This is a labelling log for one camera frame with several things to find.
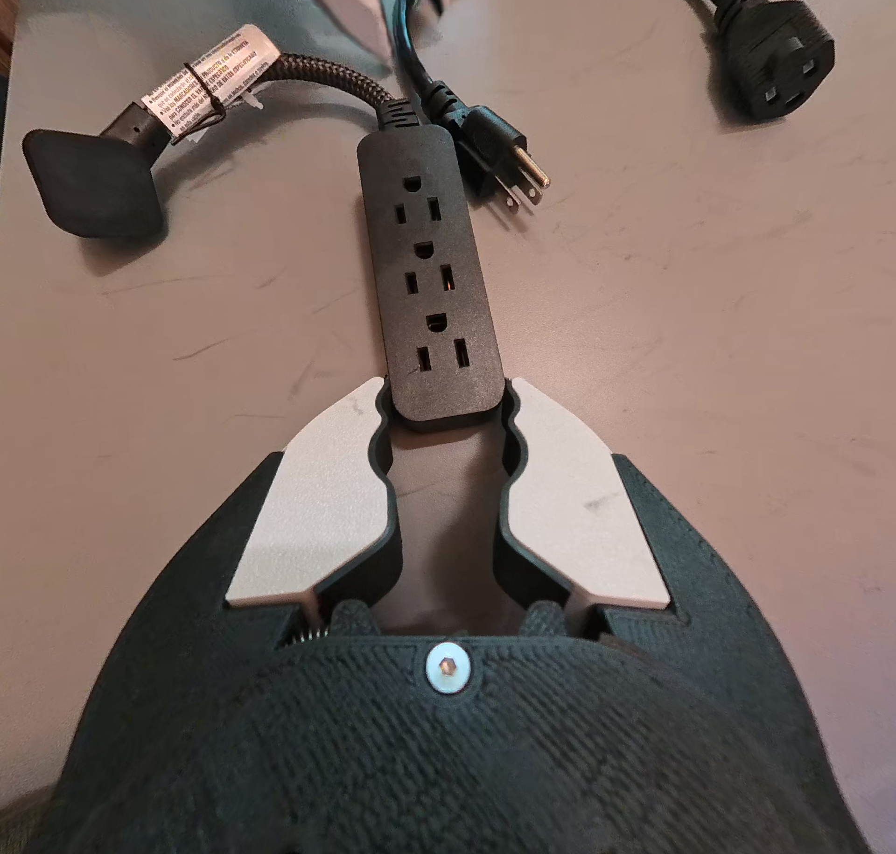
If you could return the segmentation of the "black three-prong power plug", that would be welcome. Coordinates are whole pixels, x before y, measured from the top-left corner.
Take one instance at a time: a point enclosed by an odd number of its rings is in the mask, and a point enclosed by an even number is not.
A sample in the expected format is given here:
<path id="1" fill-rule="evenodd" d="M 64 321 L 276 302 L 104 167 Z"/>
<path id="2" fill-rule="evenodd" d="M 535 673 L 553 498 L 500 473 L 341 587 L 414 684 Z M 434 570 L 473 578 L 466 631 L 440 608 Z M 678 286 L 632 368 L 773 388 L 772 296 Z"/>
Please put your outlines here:
<path id="1" fill-rule="evenodd" d="M 521 197 L 540 204 L 551 180 L 522 132 L 492 109 L 469 107 L 442 81 L 424 89 L 421 107 L 431 124 L 451 135 L 461 175 L 476 199 L 499 201 L 513 214 Z"/>

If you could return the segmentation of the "black flat angled plug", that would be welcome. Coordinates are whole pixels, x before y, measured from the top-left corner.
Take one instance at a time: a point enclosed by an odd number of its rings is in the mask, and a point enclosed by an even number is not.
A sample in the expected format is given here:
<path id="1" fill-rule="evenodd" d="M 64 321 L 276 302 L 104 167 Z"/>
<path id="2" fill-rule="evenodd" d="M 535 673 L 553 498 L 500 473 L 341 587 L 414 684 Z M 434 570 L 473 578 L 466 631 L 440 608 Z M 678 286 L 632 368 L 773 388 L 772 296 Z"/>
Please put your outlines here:
<path id="1" fill-rule="evenodd" d="M 143 239 L 164 226 L 152 166 L 172 139 L 133 102 L 99 134 L 33 129 L 21 147 L 50 220 L 88 239 Z"/>

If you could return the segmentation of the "black three-outlet power strip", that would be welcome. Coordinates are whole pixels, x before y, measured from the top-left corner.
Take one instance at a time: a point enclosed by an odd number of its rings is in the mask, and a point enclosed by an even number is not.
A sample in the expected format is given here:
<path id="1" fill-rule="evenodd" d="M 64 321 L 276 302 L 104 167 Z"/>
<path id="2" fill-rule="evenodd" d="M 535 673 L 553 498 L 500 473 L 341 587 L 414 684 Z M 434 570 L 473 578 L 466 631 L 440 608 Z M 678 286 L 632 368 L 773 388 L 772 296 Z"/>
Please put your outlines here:
<path id="1" fill-rule="evenodd" d="M 394 409 L 418 432 L 475 424 L 505 381 L 454 143 L 381 123 L 357 163 Z"/>

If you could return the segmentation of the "white warning label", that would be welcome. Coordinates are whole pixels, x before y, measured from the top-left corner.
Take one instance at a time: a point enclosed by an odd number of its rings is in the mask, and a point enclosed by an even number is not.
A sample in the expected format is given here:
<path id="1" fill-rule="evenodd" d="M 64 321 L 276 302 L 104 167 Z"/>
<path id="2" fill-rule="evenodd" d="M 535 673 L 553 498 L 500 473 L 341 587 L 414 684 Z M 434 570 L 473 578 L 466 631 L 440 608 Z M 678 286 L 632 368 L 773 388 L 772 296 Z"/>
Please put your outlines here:
<path id="1" fill-rule="evenodd" d="M 222 122 L 227 109 L 260 82 L 280 55 L 263 31 L 245 24 L 196 61 L 185 63 L 141 102 L 177 144 Z"/>

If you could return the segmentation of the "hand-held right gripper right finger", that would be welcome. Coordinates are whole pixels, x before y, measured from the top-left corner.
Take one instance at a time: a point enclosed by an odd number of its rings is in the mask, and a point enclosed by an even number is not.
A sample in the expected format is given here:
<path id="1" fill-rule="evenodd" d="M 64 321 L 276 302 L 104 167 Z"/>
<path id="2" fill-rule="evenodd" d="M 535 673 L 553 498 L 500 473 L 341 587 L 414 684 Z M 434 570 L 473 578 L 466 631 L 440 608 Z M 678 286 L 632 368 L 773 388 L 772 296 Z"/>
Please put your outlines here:
<path id="1" fill-rule="evenodd" d="M 523 378 L 506 380 L 501 420 L 501 589 L 524 609 L 554 602 L 569 620 L 595 606 L 667 609 L 666 582 L 608 445 Z"/>

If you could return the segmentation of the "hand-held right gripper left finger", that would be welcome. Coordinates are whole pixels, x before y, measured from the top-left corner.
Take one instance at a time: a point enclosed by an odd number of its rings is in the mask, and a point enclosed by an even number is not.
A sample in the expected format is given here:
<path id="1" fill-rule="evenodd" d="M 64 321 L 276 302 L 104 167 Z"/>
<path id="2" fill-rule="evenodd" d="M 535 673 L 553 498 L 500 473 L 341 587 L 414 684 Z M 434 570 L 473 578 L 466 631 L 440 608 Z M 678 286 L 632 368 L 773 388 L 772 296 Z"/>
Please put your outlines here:
<path id="1" fill-rule="evenodd" d="M 309 421 L 281 453 L 226 601 L 330 614 L 375 605 L 402 550 L 389 432 L 391 390 L 374 377 Z"/>

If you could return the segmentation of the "black extension socket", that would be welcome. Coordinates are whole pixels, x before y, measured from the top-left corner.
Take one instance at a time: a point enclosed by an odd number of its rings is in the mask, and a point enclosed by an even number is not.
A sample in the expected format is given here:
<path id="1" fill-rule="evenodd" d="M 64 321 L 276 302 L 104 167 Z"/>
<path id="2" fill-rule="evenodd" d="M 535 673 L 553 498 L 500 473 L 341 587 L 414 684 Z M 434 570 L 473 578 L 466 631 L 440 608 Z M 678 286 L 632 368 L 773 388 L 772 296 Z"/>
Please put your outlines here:
<path id="1" fill-rule="evenodd" d="M 756 122 L 805 104 L 835 64 L 835 41 L 801 0 L 721 0 L 721 58 L 739 104 Z"/>

